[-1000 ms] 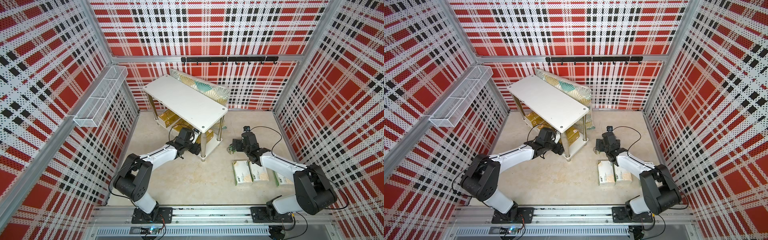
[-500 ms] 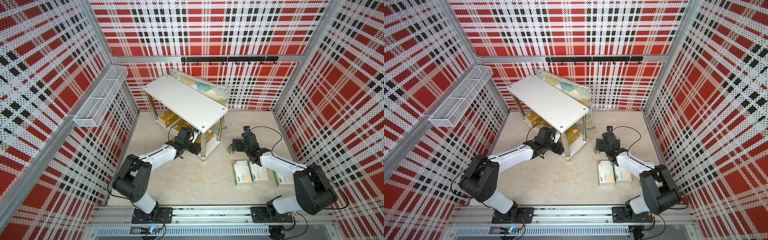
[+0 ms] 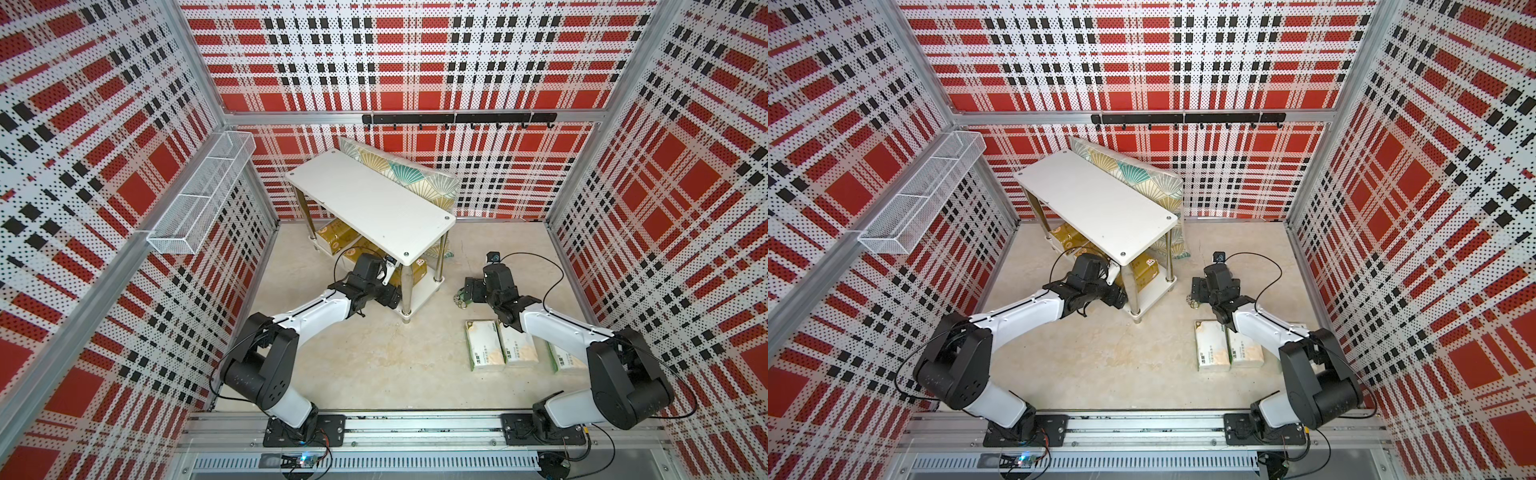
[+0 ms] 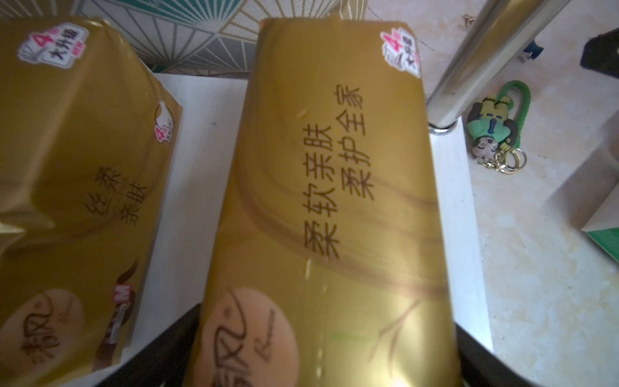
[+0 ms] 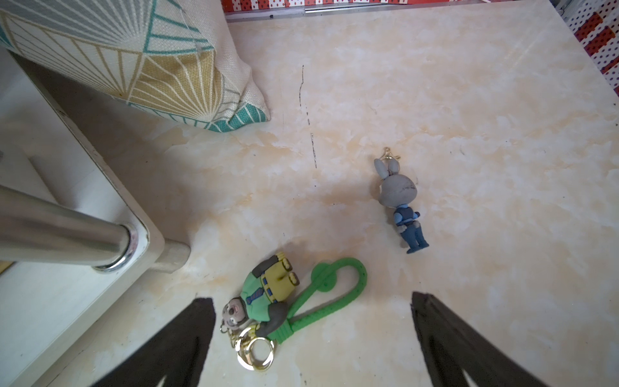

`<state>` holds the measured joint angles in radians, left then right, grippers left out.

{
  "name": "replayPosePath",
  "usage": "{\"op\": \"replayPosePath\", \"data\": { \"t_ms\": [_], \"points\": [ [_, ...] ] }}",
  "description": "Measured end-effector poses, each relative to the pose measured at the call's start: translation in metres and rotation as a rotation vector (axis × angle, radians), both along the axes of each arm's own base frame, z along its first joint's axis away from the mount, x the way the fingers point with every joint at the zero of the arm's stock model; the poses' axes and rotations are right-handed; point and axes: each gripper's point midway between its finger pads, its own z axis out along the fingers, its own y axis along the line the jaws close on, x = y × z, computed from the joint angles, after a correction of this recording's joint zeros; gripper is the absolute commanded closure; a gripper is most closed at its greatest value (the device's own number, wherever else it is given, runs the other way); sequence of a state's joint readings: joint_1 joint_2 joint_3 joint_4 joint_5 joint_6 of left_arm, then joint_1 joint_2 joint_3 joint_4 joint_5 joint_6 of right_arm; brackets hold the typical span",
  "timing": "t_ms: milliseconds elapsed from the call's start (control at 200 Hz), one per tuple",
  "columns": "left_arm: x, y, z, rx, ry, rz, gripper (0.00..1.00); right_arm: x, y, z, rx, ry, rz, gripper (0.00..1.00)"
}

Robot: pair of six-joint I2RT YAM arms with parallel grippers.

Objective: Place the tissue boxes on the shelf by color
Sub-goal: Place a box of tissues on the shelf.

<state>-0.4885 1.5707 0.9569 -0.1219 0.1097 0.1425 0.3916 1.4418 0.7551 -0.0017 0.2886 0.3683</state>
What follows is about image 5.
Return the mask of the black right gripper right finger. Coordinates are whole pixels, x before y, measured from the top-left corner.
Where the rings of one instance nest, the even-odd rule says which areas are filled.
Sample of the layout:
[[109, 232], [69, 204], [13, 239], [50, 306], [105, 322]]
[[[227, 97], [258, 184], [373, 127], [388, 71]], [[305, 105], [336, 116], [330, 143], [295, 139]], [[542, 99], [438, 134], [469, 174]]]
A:
[[412, 293], [411, 311], [433, 386], [544, 386], [430, 293]]

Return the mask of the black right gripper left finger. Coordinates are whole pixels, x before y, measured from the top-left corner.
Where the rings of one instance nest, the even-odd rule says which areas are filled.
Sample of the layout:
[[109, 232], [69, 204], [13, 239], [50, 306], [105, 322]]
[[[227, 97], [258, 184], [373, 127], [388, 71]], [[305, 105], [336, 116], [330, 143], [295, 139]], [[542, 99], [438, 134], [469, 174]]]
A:
[[96, 386], [197, 386], [214, 334], [213, 300], [195, 298]]

